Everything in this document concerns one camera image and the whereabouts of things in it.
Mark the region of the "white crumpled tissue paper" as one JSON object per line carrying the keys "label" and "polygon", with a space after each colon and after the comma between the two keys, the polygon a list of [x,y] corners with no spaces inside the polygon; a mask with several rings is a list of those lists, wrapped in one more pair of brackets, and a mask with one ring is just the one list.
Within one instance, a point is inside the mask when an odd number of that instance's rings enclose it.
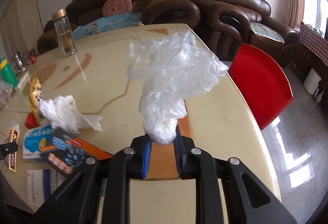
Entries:
{"label": "white crumpled tissue paper", "polygon": [[79,134],[82,129],[102,130],[103,117],[80,113],[72,95],[57,96],[53,100],[40,99],[38,109],[53,128],[60,127],[72,134]]}

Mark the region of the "checkered cloth side table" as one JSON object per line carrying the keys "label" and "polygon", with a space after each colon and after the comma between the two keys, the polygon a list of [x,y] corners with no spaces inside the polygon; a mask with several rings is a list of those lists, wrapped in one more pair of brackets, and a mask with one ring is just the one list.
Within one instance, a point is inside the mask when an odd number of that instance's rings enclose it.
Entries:
{"label": "checkered cloth side table", "polygon": [[327,40],[300,22],[300,43],[312,51],[322,62],[328,65]]}

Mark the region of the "gold snack wrapper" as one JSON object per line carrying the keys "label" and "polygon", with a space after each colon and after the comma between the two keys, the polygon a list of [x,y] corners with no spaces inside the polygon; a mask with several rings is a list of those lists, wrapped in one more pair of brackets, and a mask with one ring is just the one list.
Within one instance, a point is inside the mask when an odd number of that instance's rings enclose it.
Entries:
{"label": "gold snack wrapper", "polygon": [[39,111],[40,101],[42,97],[42,85],[37,77],[33,77],[30,82],[29,89],[29,100],[32,113],[36,119],[37,124],[39,125],[43,119],[43,115]]}

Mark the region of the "white appliance on floor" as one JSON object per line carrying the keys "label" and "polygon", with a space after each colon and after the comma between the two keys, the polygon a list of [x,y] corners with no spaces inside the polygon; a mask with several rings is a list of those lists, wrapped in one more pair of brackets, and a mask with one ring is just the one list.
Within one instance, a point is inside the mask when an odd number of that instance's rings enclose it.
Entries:
{"label": "white appliance on floor", "polygon": [[308,76],[304,80],[303,86],[308,94],[314,95],[318,89],[319,82],[322,80],[321,76],[316,70],[311,68]]}

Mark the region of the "green plastic bottle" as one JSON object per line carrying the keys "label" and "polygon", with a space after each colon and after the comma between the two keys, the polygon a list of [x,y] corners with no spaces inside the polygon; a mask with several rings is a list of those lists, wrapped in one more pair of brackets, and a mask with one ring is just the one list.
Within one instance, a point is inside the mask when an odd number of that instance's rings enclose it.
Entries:
{"label": "green plastic bottle", "polygon": [[18,80],[15,76],[15,73],[13,72],[11,65],[8,63],[8,60],[1,56],[1,64],[0,64],[0,71],[1,71],[1,77],[6,83],[9,83],[13,86],[13,88],[16,88],[18,85]]}

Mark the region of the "clear plastic bag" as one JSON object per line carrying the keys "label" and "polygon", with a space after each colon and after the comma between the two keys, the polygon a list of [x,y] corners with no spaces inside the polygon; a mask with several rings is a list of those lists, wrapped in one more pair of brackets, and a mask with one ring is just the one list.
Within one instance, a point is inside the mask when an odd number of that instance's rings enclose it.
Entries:
{"label": "clear plastic bag", "polygon": [[131,42],[128,79],[146,80],[138,107],[145,133],[158,145],[172,143],[187,114],[185,99],[210,92],[227,71],[213,52],[197,46],[192,31]]}

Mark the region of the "beige wooden cabinet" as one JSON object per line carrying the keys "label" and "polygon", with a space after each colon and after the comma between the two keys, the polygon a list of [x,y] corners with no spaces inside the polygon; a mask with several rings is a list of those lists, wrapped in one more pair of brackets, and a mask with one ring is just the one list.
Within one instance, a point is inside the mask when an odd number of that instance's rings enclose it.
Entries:
{"label": "beige wooden cabinet", "polygon": [[34,50],[43,34],[37,0],[10,0],[1,13],[1,37],[6,56]]}

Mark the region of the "black orange cardboard box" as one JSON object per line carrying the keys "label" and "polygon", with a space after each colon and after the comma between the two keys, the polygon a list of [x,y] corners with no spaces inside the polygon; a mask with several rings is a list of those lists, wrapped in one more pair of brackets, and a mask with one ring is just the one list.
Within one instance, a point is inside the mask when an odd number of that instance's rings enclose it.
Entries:
{"label": "black orange cardboard box", "polygon": [[62,176],[68,177],[89,157],[105,160],[112,155],[58,127],[47,140],[40,157]]}

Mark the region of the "clear bag with snacks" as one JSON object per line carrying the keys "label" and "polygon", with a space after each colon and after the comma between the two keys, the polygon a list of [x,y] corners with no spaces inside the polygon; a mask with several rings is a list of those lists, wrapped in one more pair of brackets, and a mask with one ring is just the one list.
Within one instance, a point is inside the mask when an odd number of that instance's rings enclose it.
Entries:
{"label": "clear bag with snacks", "polygon": [[13,86],[7,82],[0,82],[0,109],[11,99],[13,94]]}

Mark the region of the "glass bottle with gold cap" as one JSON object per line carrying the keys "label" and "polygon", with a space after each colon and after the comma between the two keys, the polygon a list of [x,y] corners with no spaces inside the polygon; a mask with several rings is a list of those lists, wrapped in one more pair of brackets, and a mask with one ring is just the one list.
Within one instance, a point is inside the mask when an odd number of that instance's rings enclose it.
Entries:
{"label": "glass bottle with gold cap", "polygon": [[63,47],[65,55],[67,57],[74,55],[77,50],[66,10],[59,9],[52,15],[52,19],[59,43]]}

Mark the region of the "small red box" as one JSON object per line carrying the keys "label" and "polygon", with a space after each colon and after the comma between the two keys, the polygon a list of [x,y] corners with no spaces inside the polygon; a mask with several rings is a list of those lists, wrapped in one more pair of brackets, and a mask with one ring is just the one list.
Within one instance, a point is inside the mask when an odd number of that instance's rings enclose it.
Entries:
{"label": "small red box", "polygon": [[25,122],[24,122],[24,126],[26,126],[26,128],[28,128],[28,129],[33,129],[33,128],[39,126],[33,113],[28,113],[28,115],[25,119]]}

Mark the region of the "blue patterned sofa cover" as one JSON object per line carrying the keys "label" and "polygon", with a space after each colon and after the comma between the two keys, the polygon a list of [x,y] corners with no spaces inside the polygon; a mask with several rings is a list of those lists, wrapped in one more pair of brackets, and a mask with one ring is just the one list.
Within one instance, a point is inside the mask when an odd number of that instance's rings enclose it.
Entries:
{"label": "blue patterned sofa cover", "polygon": [[102,17],[83,26],[78,26],[72,34],[76,41],[96,34],[105,33],[107,31],[142,25],[141,13],[113,15]]}

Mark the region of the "white blue striped medicine box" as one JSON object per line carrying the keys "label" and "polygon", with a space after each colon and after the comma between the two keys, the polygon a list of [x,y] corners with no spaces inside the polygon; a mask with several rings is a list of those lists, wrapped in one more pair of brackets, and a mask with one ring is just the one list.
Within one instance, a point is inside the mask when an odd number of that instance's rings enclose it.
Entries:
{"label": "white blue striped medicine box", "polygon": [[40,207],[65,181],[65,177],[53,169],[27,171],[28,203]]}

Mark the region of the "glass jar with metal lid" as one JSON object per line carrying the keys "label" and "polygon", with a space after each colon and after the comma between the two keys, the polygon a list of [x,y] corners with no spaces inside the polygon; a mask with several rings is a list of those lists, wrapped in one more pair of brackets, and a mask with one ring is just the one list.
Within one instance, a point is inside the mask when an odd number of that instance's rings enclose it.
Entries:
{"label": "glass jar with metal lid", "polygon": [[26,64],[23,55],[17,51],[11,58],[11,64],[16,75],[25,72]]}

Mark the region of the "red plastic chair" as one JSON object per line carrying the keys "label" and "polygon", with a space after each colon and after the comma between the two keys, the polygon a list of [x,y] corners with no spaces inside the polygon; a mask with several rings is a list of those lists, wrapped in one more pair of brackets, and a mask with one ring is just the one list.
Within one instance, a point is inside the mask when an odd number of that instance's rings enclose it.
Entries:
{"label": "red plastic chair", "polygon": [[252,45],[240,45],[228,73],[261,130],[279,116],[294,98],[280,65]]}

